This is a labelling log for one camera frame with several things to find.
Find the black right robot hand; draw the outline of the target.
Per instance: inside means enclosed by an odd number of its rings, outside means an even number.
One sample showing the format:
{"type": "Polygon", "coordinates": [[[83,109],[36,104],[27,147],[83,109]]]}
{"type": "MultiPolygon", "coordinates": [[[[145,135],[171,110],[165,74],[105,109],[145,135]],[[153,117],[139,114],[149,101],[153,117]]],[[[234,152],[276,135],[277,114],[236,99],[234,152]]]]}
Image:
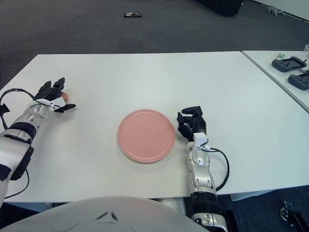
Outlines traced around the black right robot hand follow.
{"type": "Polygon", "coordinates": [[[189,142],[194,141],[194,133],[206,134],[206,122],[200,106],[193,106],[182,109],[178,112],[178,131],[189,142]]]}

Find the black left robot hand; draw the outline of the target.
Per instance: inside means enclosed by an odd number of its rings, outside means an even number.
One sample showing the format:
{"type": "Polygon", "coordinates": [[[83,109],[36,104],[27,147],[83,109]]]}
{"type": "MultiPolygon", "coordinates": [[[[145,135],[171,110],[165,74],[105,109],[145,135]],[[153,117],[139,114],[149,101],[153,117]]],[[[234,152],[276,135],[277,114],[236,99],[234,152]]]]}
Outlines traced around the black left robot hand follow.
{"type": "Polygon", "coordinates": [[[67,110],[75,108],[75,104],[67,103],[62,96],[64,84],[64,77],[60,78],[53,85],[51,85],[51,81],[46,82],[41,86],[33,101],[47,106],[50,111],[56,113],[64,113],[67,110]]]}

